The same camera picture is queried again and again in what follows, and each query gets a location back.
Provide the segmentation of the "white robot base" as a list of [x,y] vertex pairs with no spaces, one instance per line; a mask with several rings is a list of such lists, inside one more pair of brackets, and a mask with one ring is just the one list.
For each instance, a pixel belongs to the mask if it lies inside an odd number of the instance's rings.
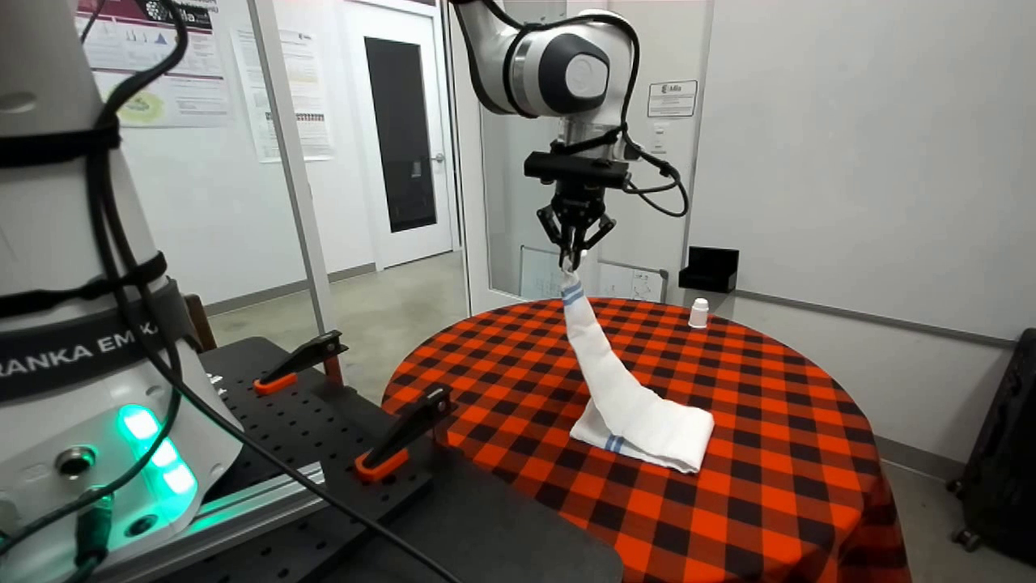
[[238,458],[155,250],[73,0],[0,0],[0,583],[64,583],[178,541]]

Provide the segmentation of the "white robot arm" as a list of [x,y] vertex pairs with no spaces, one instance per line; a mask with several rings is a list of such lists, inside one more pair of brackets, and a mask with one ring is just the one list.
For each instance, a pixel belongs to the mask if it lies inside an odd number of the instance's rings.
[[639,77],[639,34],[616,12],[586,11],[557,22],[519,22],[494,0],[448,0],[457,12],[475,96],[491,113],[559,116],[565,132],[524,159],[524,176],[554,189],[537,220],[576,274],[616,220],[604,190],[620,189],[620,141]]

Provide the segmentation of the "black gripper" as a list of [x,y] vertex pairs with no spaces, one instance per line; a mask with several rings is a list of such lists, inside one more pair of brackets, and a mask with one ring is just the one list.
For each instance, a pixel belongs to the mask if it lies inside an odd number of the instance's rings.
[[537,211],[537,220],[547,240],[557,244],[559,270],[580,270],[589,254],[586,248],[596,248],[616,227],[604,215],[603,189],[576,184],[559,184],[551,203]]

